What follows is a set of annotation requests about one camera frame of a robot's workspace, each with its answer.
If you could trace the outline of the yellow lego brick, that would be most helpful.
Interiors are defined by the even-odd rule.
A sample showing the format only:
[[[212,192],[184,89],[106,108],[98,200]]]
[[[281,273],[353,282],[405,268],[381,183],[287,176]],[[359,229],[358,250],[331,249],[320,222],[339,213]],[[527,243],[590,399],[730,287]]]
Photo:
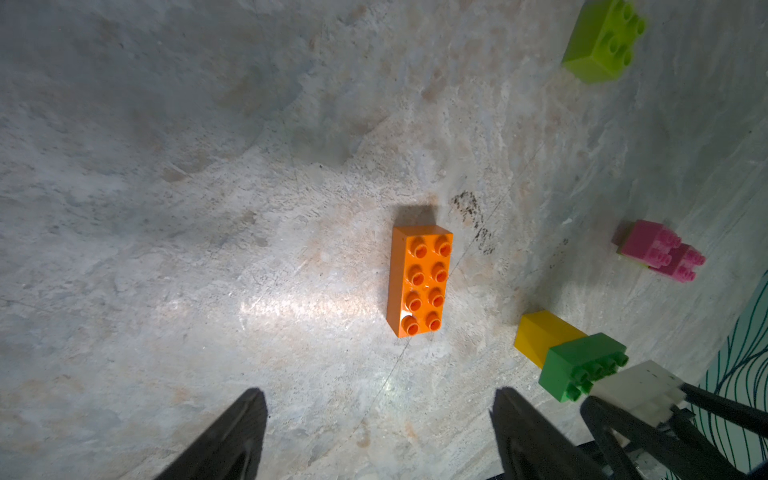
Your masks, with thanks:
[[[586,337],[587,334],[553,313],[542,310],[521,317],[515,348],[539,369],[550,348]]]

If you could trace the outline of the magenta lego brick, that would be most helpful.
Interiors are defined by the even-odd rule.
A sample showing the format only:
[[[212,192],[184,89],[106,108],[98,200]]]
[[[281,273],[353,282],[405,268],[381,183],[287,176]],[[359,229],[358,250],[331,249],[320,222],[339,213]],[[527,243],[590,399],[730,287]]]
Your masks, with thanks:
[[[637,220],[619,246],[618,253],[647,267],[661,268],[671,263],[671,252],[681,243],[681,237],[665,225]]]
[[[650,267],[651,271],[671,278],[679,283],[689,283],[695,280],[697,267],[706,262],[706,257],[689,244],[681,244],[670,252],[671,261],[659,268]]]

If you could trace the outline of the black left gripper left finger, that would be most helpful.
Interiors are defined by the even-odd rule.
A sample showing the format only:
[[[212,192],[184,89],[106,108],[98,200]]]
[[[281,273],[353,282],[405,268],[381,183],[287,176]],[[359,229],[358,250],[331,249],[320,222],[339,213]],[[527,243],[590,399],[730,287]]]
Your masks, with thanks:
[[[264,393],[245,390],[157,479],[255,479],[267,419]]]

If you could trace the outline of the orange long lego brick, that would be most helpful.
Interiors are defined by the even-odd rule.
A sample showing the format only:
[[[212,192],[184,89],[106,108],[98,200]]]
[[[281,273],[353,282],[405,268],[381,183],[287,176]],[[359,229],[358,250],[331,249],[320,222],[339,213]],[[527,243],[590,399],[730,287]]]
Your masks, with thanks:
[[[392,231],[386,319],[399,338],[442,326],[453,234],[437,225]]]

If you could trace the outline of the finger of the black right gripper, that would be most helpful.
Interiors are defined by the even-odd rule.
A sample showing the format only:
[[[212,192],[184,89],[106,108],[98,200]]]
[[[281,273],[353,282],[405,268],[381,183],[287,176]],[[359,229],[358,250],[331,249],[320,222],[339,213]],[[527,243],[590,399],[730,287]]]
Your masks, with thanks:
[[[618,479],[639,474],[615,435],[641,447],[681,479],[742,479],[735,468],[689,421],[674,414],[668,435],[596,397],[580,407],[581,416]]]
[[[717,396],[684,383],[686,401],[752,432],[768,432],[768,414],[764,411]]]

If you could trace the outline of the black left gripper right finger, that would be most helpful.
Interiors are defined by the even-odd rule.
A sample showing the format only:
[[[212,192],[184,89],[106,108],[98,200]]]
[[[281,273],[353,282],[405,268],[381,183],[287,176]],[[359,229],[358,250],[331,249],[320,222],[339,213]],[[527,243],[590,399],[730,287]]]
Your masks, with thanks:
[[[490,417],[506,479],[603,479],[600,467],[511,387]]]

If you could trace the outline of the white lego brick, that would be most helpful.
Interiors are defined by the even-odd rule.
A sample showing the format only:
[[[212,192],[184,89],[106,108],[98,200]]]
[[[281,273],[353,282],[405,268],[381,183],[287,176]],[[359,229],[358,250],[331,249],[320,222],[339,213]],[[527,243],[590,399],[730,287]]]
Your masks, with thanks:
[[[646,361],[597,381],[590,395],[657,427],[672,417],[673,406],[685,403],[683,385],[673,373]]]

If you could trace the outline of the small lime lego brick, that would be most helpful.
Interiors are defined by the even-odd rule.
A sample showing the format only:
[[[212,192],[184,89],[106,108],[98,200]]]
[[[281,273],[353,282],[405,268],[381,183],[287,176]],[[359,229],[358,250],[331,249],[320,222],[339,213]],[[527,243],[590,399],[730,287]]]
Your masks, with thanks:
[[[628,1],[587,1],[577,18],[562,66],[587,84],[618,80],[633,61],[646,19]]]

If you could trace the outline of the dark green long lego brick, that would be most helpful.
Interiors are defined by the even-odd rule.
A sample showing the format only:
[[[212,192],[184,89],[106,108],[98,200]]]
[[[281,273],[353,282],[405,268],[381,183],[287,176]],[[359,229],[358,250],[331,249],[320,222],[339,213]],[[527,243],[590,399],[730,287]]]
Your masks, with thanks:
[[[625,345],[597,333],[550,348],[539,385],[559,402],[575,402],[628,361]]]

